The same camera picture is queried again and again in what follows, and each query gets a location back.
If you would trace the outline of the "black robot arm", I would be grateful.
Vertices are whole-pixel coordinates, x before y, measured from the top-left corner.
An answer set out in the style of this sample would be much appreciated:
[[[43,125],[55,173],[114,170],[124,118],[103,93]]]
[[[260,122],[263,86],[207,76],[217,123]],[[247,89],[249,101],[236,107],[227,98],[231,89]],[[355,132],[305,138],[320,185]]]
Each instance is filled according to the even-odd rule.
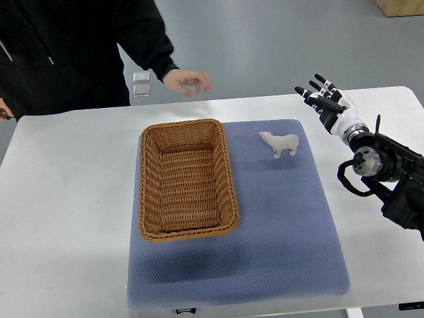
[[[375,195],[382,215],[404,229],[423,234],[423,155],[381,134],[380,117],[375,132],[352,139],[353,169],[369,189],[360,196]]]

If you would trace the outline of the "black hoodie sleeve forearm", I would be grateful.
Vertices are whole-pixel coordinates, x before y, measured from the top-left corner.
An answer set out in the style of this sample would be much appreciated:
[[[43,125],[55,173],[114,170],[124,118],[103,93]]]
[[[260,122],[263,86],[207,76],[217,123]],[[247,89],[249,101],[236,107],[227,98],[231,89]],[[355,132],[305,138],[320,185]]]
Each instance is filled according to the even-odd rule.
[[[174,47],[154,1],[114,1],[111,32],[133,62],[152,70],[160,81],[178,68],[171,58]]]

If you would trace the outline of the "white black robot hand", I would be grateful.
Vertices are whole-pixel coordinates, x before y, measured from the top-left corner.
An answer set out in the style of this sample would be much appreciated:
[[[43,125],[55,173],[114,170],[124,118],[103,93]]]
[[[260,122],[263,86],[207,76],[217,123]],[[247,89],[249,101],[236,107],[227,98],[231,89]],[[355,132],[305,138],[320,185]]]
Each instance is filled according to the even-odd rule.
[[[328,133],[349,146],[354,137],[370,132],[345,91],[319,74],[315,74],[315,81],[309,81],[309,85],[314,91],[296,86],[295,92],[318,114]]]

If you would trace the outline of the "person's bare hand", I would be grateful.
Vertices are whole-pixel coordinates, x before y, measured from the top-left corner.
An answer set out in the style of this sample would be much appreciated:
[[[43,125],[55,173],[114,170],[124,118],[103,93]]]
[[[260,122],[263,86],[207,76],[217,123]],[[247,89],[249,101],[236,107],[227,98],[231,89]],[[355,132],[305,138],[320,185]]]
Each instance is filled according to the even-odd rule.
[[[213,89],[211,80],[205,72],[193,70],[170,70],[163,77],[162,82],[172,91],[189,98],[195,97],[201,92],[209,93]]]

